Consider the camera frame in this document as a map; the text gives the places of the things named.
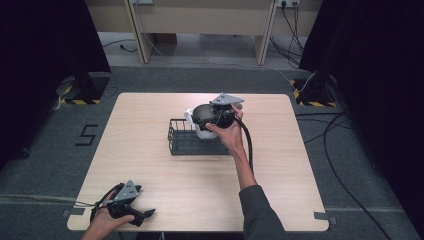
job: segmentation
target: desk leg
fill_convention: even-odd
[[[259,66],[264,65],[265,56],[268,50],[269,38],[274,24],[275,12],[277,10],[278,0],[271,0],[269,4],[268,17],[263,36],[253,36],[253,45],[256,53],[256,62]]]
[[[125,7],[127,8],[127,13],[130,19],[131,29],[133,31],[134,39],[137,45],[137,52],[140,57],[140,62],[142,64],[146,64],[150,60],[151,52],[153,49],[152,45],[150,44],[150,42],[153,43],[153,35],[143,33],[134,6],[130,2],[130,0],[123,1],[125,2]]]

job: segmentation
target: power cable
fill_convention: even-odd
[[[147,37],[146,33],[145,37],[147,39],[147,41],[150,43],[150,45],[152,46],[152,48],[162,57],[165,57],[165,55],[163,53],[161,53],[156,47],[155,45],[150,41],[150,39]],[[259,69],[268,69],[268,70],[272,70],[274,72],[277,72],[278,74],[280,74],[281,76],[283,76],[283,78],[290,84],[290,86],[292,87],[293,91],[297,91],[297,92],[302,92],[305,88],[307,83],[309,82],[309,80],[311,79],[311,77],[308,78],[308,80],[305,82],[304,86],[302,87],[302,89],[297,90],[295,89],[290,82],[290,79],[288,79],[286,77],[286,75],[284,75],[282,72],[270,68],[270,67],[265,67],[265,66],[247,66],[247,65],[243,65],[243,64],[239,64],[239,63],[216,63],[216,62],[212,62],[212,61],[206,61],[206,62],[193,62],[193,61],[187,61],[187,60],[180,60],[180,61],[169,61],[169,60],[162,60],[162,59],[153,59],[153,61],[161,61],[161,62],[166,62],[166,63],[170,63],[170,64],[184,64],[184,63],[189,63],[189,64],[213,64],[213,65],[220,65],[220,66],[239,66],[239,67],[244,67],[244,68],[259,68]]]
[[[320,120],[320,119],[311,119],[311,118],[297,119],[297,121],[313,121],[313,122],[330,123],[330,121],[325,121],[325,120]],[[334,123],[334,126],[341,127],[341,128],[344,128],[344,129],[354,129],[353,127],[347,127],[347,126],[341,125],[341,123],[344,123],[344,122],[347,122],[347,121],[349,121],[349,120],[343,120],[341,122]]]
[[[342,114],[344,112],[328,112],[328,113],[298,113],[295,116],[299,117],[299,116],[315,116],[315,115],[338,115],[338,114]]]
[[[121,40],[113,41],[113,42],[110,42],[108,44],[102,45],[102,47],[107,47],[107,46],[110,46],[110,45],[112,45],[114,43],[118,43],[118,42],[128,42],[128,41],[135,41],[135,40],[134,39],[121,39]]]
[[[135,52],[135,51],[137,51],[137,48],[136,49],[134,49],[134,50],[129,50],[128,48],[126,48],[126,47],[124,47],[124,45],[119,45],[119,47],[122,49],[122,50],[125,50],[125,51],[127,51],[127,52]]]
[[[294,20],[295,20],[294,30],[293,30],[293,28],[290,24],[290,21],[287,18],[287,15],[284,11],[284,9],[286,8],[286,1],[282,2],[281,10],[283,12],[284,19],[286,20],[287,25],[290,28],[290,32],[292,33],[292,42],[294,41],[296,43],[296,45],[299,47],[300,51],[303,52],[303,46],[302,46],[302,43],[300,42],[299,36],[297,34],[297,25],[298,25],[298,21],[299,21],[299,8],[298,8],[298,5],[297,5],[297,2],[294,2],[293,6],[294,6]]]
[[[348,127],[344,127],[344,126],[342,126],[342,125],[340,125],[340,123],[343,123],[343,122],[346,122],[346,121],[349,121],[349,120],[344,120],[344,121],[341,121],[341,122],[339,122],[339,123],[335,123],[329,130],[331,130],[331,129],[333,129],[333,128],[335,128],[335,127],[342,127],[342,128],[345,128],[345,129],[353,129],[353,128],[348,128]],[[324,133],[321,133],[321,134],[319,134],[318,136],[315,136],[315,137],[313,137],[313,138],[311,138],[311,139],[309,139],[309,140],[307,140],[307,141],[304,141],[303,142],[303,144],[307,144],[307,143],[310,143],[310,142],[312,142],[313,140],[315,140],[315,139],[318,139],[319,137],[322,137],[324,135]]]
[[[337,120],[337,118],[339,118],[340,116],[342,116],[344,114],[340,113],[338,114],[333,120],[331,120],[331,122],[328,124],[327,128],[324,131],[324,151],[325,151],[325,156],[327,158],[328,164],[330,165],[331,171],[333,172],[334,176],[336,177],[337,181],[340,183],[340,185],[343,187],[343,189],[346,191],[346,193],[358,204],[358,206],[360,208],[362,208],[362,210],[368,215],[368,217],[375,223],[375,225],[380,229],[380,231],[384,234],[384,236],[387,239],[391,239],[390,236],[387,234],[387,232],[383,229],[383,227],[380,225],[380,223],[371,215],[371,213],[364,207],[364,205],[362,205],[362,203],[350,192],[350,190],[347,188],[347,186],[342,182],[341,178],[339,177],[339,175],[337,174],[336,170],[334,169],[333,163],[331,162],[330,156],[328,154],[328,149],[327,149],[327,133],[330,130],[331,126],[333,125],[333,123]]]
[[[288,51],[288,55],[289,55],[289,57],[287,58],[287,61],[288,61],[288,63],[289,63],[289,65],[292,67],[292,68],[299,68],[299,62],[295,62],[295,64],[297,64],[297,67],[296,66],[293,66],[292,64],[291,64],[291,61],[289,61],[289,59],[291,58],[290,57],[290,49],[291,49],[291,46],[292,46],[292,44],[293,44],[293,37],[292,37],[292,40],[290,41],[290,45],[289,45],[289,51]]]
[[[1,194],[0,199],[13,199],[13,200],[32,200],[42,203],[73,203],[74,206],[79,207],[92,207],[94,204],[88,204],[84,202],[76,201],[75,198],[66,198],[66,197],[53,197],[53,196],[44,196],[44,195],[19,195],[19,194]]]
[[[298,67],[293,66],[291,63],[294,63],[297,66],[299,66],[299,62],[296,59],[294,59],[292,56],[290,56],[290,54],[295,55],[295,56],[298,56],[298,57],[300,57],[301,55],[300,54],[297,54],[297,53],[290,52],[289,50],[284,49],[283,47],[281,47],[280,45],[278,45],[276,43],[274,37],[270,37],[270,40],[271,40],[271,43],[274,46],[274,48],[277,50],[277,52],[279,54],[283,55],[285,58],[287,58],[287,60],[289,61],[290,66],[293,67],[293,68],[295,68],[295,69],[298,69]]]

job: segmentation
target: black wire basket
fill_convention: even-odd
[[[229,155],[219,137],[200,139],[185,119],[169,121],[168,141],[172,155]]]

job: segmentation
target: human hand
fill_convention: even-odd
[[[110,193],[106,200],[109,200],[114,192]],[[109,215],[106,204],[97,211],[96,216],[88,226],[81,240],[100,240],[109,235],[115,228],[129,223],[134,220],[133,215],[126,215],[121,218],[114,219]]]
[[[236,118],[241,120],[243,118],[243,112],[234,106],[232,107],[234,112],[236,113]],[[224,144],[228,148],[228,151],[231,155],[233,155],[233,153],[236,152],[237,149],[243,149],[241,127],[237,121],[234,121],[230,127],[225,129],[210,123],[206,124],[206,128],[218,134],[222,144]]]

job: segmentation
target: metal mount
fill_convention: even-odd
[[[244,102],[244,99],[233,97],[225,93],[221,93],[218,97],[216,97],[210,103],[214,105],[229,105],[229,104],[241,103],[241,102]]]
[[[113,199],[114,202],[125,201],[128,199],[135,199],[138,196],[138,191],[132,180],[128,180],[127,184],[119,191]]]

